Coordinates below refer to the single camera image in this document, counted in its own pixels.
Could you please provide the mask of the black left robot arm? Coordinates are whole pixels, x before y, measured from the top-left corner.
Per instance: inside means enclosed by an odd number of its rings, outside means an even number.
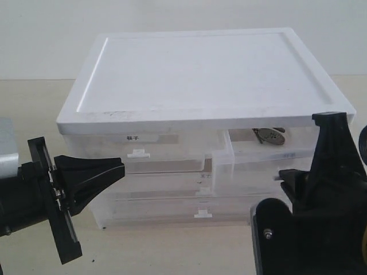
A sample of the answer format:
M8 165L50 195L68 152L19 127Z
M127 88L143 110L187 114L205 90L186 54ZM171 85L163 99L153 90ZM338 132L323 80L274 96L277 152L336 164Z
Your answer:
M82 255L71 218L125 176L121 158L49 156L45 138L30 139L31 162L1 179L1 235L48 221L62 264Z

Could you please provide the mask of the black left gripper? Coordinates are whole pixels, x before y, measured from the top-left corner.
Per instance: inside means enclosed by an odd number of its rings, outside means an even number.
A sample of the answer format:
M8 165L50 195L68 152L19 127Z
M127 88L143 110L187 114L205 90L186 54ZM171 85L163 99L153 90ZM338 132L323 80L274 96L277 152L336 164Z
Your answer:
M19 169L29 191L26 202L32 222L48 220L61 263L82 256L71 215L75 216L102 191L125 176L121 158L82 159L60 155L54 158L46 147L45 138L28 140L31 162ZM56 169L63 189L57 182ZM63 205L65 198L67 208Z

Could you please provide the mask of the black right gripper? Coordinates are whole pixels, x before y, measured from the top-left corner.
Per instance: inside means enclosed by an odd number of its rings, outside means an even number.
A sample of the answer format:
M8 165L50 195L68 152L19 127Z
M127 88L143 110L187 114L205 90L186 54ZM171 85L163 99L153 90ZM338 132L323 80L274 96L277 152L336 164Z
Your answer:
M366 274L366 171L343 112L312 115L310 171L279 171L292 203L300 263L313 273Z

